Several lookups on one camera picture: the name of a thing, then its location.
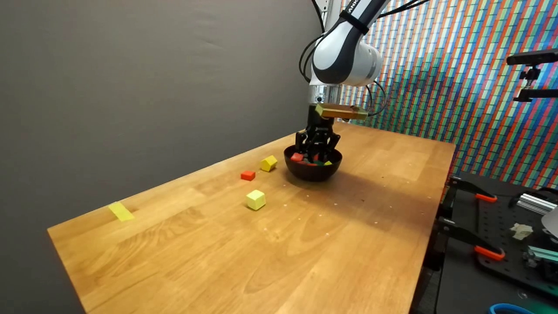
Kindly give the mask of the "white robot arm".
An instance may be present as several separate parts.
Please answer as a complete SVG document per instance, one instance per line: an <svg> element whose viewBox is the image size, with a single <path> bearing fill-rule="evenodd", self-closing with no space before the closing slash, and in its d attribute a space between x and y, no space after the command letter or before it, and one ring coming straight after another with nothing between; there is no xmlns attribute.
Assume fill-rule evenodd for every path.
<svg viewBox="0 0 558 314"><path fill-rule="evenodd" d="M343 8L334 3L336 0L329 0L322 8L324 32L310 43L306 127L294 139L296 149L304 155L324 156L334 149L336 118L369 116L362 107L341 104L338 92L345 85L367 86L381 67L378 50L364 43L362 36L386 0L350 0Z"/></svg>

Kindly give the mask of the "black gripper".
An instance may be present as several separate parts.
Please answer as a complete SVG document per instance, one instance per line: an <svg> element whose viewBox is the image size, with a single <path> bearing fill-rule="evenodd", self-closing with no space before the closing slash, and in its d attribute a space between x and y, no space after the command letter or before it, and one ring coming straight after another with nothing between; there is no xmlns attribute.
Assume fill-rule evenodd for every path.
<svg viewBox="0 0 558 314"><path fill-rule="evenodd" d="M332 120L320 116L313 104L306 107L306 125L294 134L294 146L301 153L332 151L339 135L332 130Z"/></svg>

